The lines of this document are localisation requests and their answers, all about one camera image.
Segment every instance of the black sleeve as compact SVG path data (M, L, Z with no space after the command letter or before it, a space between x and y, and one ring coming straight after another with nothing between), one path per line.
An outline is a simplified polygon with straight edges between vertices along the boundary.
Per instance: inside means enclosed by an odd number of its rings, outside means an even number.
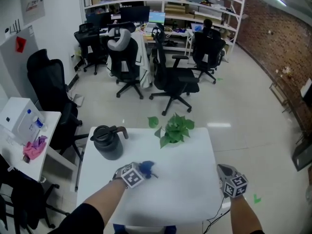
M103 234L104 221L92 205L81 204L50 234L90 233L90 230L93 234Z

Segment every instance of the kettle lid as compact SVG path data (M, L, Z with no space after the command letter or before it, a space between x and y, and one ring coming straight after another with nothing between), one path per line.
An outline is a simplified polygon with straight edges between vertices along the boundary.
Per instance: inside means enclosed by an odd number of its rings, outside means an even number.
M112 126L98 126L94 132L93 136L90 138L91 141L95 142L102 142L102 141L108 141L112 138L113 134L116 133L117 127Z

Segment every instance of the black kettle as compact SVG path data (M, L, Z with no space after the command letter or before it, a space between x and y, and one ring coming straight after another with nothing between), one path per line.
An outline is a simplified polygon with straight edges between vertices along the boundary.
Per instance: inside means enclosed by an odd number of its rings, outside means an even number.
M122 132L125 139L129 138L126 128L116 126L99 126L94 130L93 136L90 138L100 154L108 160L119 159L123 153L118 132Z

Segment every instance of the white cloth on chair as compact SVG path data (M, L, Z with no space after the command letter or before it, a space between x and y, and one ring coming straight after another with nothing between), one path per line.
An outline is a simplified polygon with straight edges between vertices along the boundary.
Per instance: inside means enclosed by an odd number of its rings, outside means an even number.
M136 65L140 67L140 87L141 88L148 88L150 83L152 82L152 75L151 75L151 67L150 62L147 58L146 48L144 45L143 35L140 32L133 32L131 33L131 37L137 42L137 54L136 54ZM121 71L127 72L128 67L127 63L123 61L121 63ZM110 76L113 76L111 73L112 67L112 59L108 57L107 59L107 72Z

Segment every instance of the pink cloth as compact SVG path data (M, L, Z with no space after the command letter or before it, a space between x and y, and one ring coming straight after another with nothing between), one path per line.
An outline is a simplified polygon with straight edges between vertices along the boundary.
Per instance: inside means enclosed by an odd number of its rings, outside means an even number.
M27 155L31 160L37 158L43 151L45 145L47 144L45 140L46 136L41 135L34 143L28 142L23 148L23 154Z

